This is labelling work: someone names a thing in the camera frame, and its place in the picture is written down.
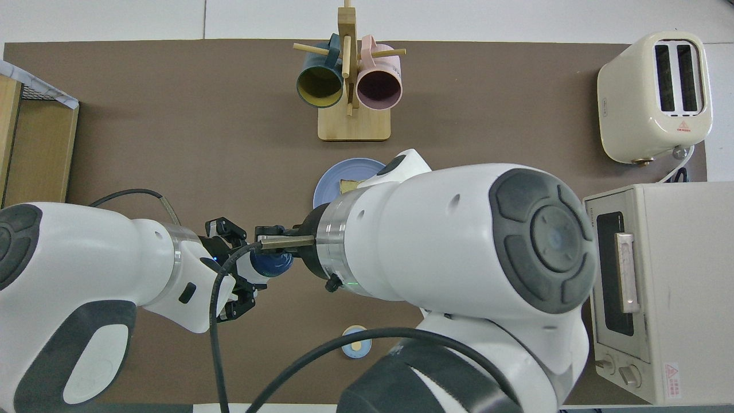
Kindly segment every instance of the mug rack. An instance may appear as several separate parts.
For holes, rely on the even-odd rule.
[[[357,53],[357,11],[351,0],[344,0],[338,8],[339,40],[341,42],[342,77],[344,96],[332,107],[319,109],[318,133],[324,141],[381,141],[390,137],[390,110],[374,110],[360,106],[357,98],[357,71],[361,56]],[[328,50],[300,43],[293,49],[317,54]],[[406,54],[405,49],[377,51],[372,57],[388,57]]]

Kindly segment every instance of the white cord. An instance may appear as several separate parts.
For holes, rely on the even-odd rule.
[[[688,154],[686,155],[686,157],[683,158],[683,160],[680,161],[680,164],[678,164],[678,166],[676,166],[675,168],[673,168],[673,170],[671,170],[670,173],[668,173],[667,175],[665,175],[665,178],[662,178],[660,181],[658,181],[658,183],[661,184],[661,183],[667,181],[668,179],[670,179],[671,176],[675,175],[675,173],[679,169],[681,169],[682,167],[686,166],[686,164],[688,163],[688,161],[691,160],[691,157],[693,156],[693,150],[695,148],[696,148],[695,146],[691,146],[691,150],[688,151]]]

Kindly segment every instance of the mug handle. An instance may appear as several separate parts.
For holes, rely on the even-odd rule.
[[[332,33],[331,39],[329,39],[329,54],[326,56],[326,62],[324,62],[324,65],[328,68],[335,68],[336,63],[339,60],[340,53],[341,42],[339,40],[339,35]]]
[[[377,49],[377,42],[374,41],[374,36],[366,35],[362,37],[362,49],[360,53],[362,54],[362,64],[365,69],[371,69],[376,66],[372,57],[372,49]]]

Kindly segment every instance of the pink mug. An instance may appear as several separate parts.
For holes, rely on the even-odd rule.
[[[375,51],[393,50],[377,44],[372,35],[362,37],[362,60],[357,75],[357,98],[369,109],[385,110],[398,104],[403,96],[400,57],[372,57]]]

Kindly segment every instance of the red warning sticker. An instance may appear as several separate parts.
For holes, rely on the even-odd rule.
[[[663,374],[665,375],[665,397],[681,398],[678,363],[665,363],[663,370]]]
[[[676,130],[678,130],[679,132],[690,132],[691,128],[688,127],[688,124],[686,123],[686,121],[683,121],[683,122],[680,122],[680,125],[678,125],[678,129]]]

